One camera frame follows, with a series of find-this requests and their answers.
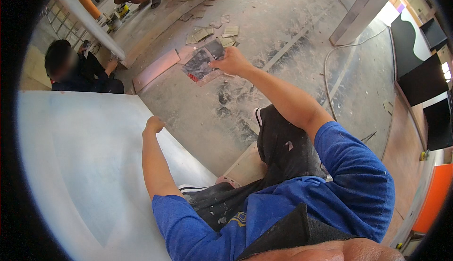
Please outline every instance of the orange panel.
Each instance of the orange panel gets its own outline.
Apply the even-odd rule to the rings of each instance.
[[[429,184],[428,193],[423,203],[422,210],[412,229],[417,232],[427,233],[450,189],[453,178],[453,164],[441,165],[434,168],[433,178]]]

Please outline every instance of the sandal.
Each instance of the sandal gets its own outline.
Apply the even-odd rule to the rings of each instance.
[[[162,0],[153,0],[151,3],[151,9],[157,8],[161,2]]]

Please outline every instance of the electrical wire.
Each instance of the electrical wire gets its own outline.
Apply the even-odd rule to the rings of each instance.
[[[338,46],[338,47],[335,47],[333,48],[332,50],[330,50],[329,53],[327,53],[326,55],[326,59],[324,60],[324,73],[320,73],[321,75],[324,76],[324,84],[326,85],[326,94],[327,94],[327,100],[329,101],[329,105],[330,105],[330,109],[332,111],[332,116],[333,116],[333,119],[338,122],[337,120],[337,115],[335,114],[335,111],[333,110],[333,103],[332,103],[332,99],[330,98],[330,92],[329,92],[329,86],[327,85],[327,60],[330,56],[330,54],[335,51],[336,49],[341,49],[341,48],[346,48],[346,47],[354,47],[354,46],[359,46],[359,45],[362,45],[363,43],[365,43],[366,41],[370,40],[370,39],[373,39],[374,37],[378,36],[379,34],[381,34],[382,32],[384,32],[386,30],[386,28],[388,28],[390,26],[386,26],[384,29],[382,29],[381,32],[377,33],[376,35],[366,39],[365,41],[363,42],[360,42],[358,44],[349,44],[349,45],[342,45],[342,46]]]

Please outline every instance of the paint can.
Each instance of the paint can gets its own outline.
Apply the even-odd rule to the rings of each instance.
[[[123,18],[129,13],[129,7],[126,3],[122,3],[121,5],[116,7],[116,12],[120,16],[120,18]]]
[[[423,151],[423,152],[420,154],[420,161],[426,161],[426,160],[429,158],[430,152],[431,152],[431,151],[429,151],[429,150]]]

